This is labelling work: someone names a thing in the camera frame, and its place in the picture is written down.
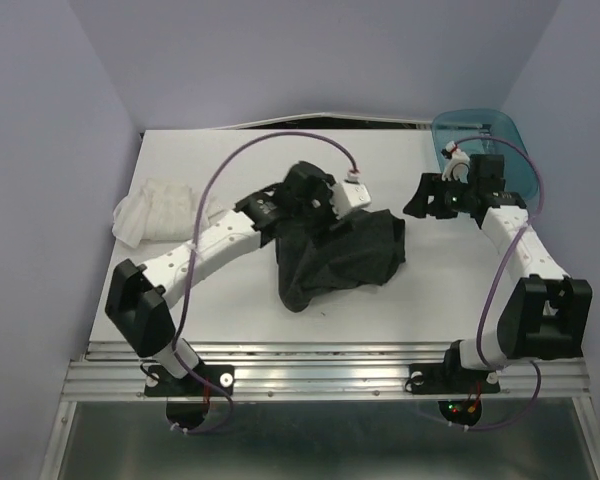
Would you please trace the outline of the black skirt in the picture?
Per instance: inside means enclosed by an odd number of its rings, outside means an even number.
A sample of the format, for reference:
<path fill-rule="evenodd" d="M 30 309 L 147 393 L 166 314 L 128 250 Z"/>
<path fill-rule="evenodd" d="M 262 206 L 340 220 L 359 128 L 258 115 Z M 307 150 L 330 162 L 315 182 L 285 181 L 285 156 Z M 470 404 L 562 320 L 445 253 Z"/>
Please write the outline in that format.
<path fill-rule="evenodd" d="M 353 231 L 324 245 L 316 245 L 300 223 L 302 207 L 320 185 L 331 190 L 332 175 L 301 161 L 288 171 L 274 191 L 274 203 L 288 217 L 274 230 L 278 295 L 297 313 L 311 301 L 334 291 L 386 284 L 406 262 L 406 222 L 390 210 L 351 213 Z"/>

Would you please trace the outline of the white pleated skirt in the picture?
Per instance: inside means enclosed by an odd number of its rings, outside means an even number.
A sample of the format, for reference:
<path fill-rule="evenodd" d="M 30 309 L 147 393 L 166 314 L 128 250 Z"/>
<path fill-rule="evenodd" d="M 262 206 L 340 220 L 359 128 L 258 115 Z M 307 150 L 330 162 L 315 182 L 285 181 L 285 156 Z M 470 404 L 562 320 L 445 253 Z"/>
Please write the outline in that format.
<path fill-rule="evenodd" d="M 150 178 L 115 207 L 112 234 L 132 249 L 143 241 L 191 240 L 201 200 L 188 184 Z"/>

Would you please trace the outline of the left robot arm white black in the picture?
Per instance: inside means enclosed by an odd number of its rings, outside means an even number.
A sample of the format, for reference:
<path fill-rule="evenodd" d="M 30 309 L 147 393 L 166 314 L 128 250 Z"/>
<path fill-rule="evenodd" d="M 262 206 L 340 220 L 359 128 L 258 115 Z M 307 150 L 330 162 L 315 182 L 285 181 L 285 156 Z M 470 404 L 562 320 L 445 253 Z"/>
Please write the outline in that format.
<path fill-rule="evenodd" d="M 105 313 L 140 358 L 161 365 L 179 393 L 193 393 L 202 384 L 202 361 L 174 324 L 172 307 L 189 300 L 196 284 L 274 240 L 283 222 L 300 220 L 318 231 L 330 230 L 370 203 L 357 174 L 336 181 L 301 161 L 282 182 L 238 201 L 206 229 L 196 227 L 191 240 L 139 265 L 120 262 Z"/>

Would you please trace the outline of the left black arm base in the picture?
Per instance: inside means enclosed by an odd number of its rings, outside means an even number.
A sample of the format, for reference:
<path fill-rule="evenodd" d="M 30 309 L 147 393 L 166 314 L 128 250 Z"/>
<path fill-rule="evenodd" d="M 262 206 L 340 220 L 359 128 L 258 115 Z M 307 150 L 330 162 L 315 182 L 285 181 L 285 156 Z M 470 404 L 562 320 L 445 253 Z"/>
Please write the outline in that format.
<path fill-rule="evenodd" d="M 143 395 L 165 399 L 165 416 L 171 431 L 186 436 L 219 431 L 234 412 L 232 398 L 235 383 L 233 365 L 201 361 L 193 368 L 194 376 L 171 375 L 157 361 L 142 361 L 145 376 Z"/>

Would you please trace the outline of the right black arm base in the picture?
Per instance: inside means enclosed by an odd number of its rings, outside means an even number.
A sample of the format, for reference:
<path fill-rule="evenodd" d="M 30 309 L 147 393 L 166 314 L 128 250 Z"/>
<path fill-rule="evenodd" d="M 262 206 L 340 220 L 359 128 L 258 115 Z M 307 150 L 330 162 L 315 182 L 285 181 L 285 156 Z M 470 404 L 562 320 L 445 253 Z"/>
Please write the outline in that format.
<path fill-rule="evenodd" d="M 443 418 L 452 425 L 474 427 L 482 411 L 482 396 L 501 391 L 495 371 L 469 370 L 461 365 L 460 342 L 445 351 L 439 363 L 412 363 L 404 390 L 413 395 L 442 395 L 438 401 Z"/>

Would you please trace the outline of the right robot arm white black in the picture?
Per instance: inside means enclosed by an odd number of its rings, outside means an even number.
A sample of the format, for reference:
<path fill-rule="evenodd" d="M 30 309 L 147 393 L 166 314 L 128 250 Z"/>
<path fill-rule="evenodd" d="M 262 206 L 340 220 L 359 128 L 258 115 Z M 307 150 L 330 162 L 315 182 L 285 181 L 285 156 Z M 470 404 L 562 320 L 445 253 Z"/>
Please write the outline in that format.
<path fill-rule="evenodd" d="M 475 337 L 449 347 L 440 366 L 446 387 L 462 390 L 476 371 L 517 360 L 581 357 L 592 287 L 551 257 L 532 227 L 525 200 L 506 187 L 503 156 L 454 154 L 444 172 L 422 174 L 403 211 L 415 218 L 469 215 L 500 255 L 495 277 L 509 275 L 514 284 L 491 331 L 481 319 Z"/>

